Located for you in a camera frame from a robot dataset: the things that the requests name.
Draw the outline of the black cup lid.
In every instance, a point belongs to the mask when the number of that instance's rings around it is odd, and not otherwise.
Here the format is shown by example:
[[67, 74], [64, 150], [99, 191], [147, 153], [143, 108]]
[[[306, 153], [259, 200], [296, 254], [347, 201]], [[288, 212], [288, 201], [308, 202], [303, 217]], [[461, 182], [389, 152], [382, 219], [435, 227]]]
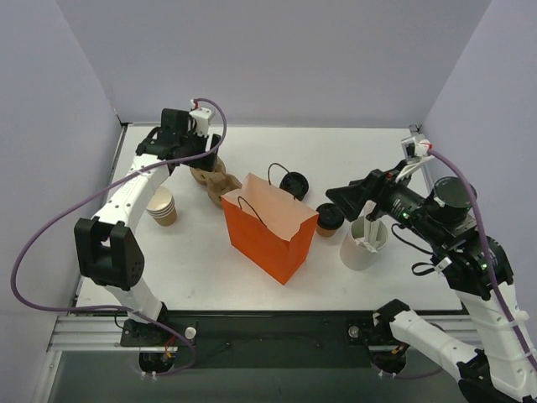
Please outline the black cup lid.
[[332, 202], [320, 204], [316, 211], [318, 213], [317, 226], [325, 230], [337, 230], [345, 221], [341, 209]]

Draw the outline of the single brown paper cup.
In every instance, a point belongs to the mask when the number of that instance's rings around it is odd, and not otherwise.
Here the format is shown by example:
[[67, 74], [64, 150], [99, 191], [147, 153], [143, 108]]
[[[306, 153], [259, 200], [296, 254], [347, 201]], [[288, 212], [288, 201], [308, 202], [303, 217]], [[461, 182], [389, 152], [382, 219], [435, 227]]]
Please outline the single brown paper cup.
[[325, 227], [322, 227], [321, 225], [317, 225], [315, 230], [321, 237], [330, 238], [336, 233], [338, 228], [333, 228], [333, 227], [325, 228]]

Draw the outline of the brown pulp cup carrier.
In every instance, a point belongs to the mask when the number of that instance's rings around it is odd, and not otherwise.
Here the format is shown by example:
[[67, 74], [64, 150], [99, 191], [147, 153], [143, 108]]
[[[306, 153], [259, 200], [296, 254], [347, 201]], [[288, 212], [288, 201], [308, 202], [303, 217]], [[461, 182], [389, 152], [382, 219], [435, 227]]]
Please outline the brown pulp cup carrier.
[[227, 168], [220, 157], [217, 158], [213, 171], [190, 167], [190, 173], [199, 185], [206, 188], [211, 201], [220, 208], [223, 195], [242, 188], [242, 182], [236, 176], [227, 173]]

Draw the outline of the orange paper bag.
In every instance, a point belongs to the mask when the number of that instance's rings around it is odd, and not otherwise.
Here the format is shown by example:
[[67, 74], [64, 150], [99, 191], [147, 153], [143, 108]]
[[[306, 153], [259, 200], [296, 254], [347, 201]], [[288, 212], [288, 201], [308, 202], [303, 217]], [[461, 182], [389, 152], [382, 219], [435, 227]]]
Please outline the orange paper bag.
[[222, 207], [231, 245], [286, 284], [307, 258], [318, 212], [252, 173], [222, 196]]

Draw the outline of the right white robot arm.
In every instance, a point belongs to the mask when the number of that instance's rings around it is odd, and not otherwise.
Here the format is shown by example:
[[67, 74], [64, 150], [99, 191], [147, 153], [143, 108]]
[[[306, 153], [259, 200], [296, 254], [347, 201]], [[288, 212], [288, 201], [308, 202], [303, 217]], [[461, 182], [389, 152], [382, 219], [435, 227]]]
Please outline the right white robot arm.
[[373, 170], [326, 196], [348, 221], [367, 202], [370, 218], [390, 216], [429, 244], [434, 270], [466, 308], [482, 346], [465, 344], [420, 317], [407, 304], [391, 300], [373, 313], [374, 337], [396, 340], [440, 365], [469, 402], [534, 402], [536, 356], [527, 337], [526, 314], [517, 306], [513, 271], [503, 248], [492, 238], [482, 243], [469, 213], [477, 193], [454, 176], [439, 179], [426, 197], [398, 181], [402, 169]]

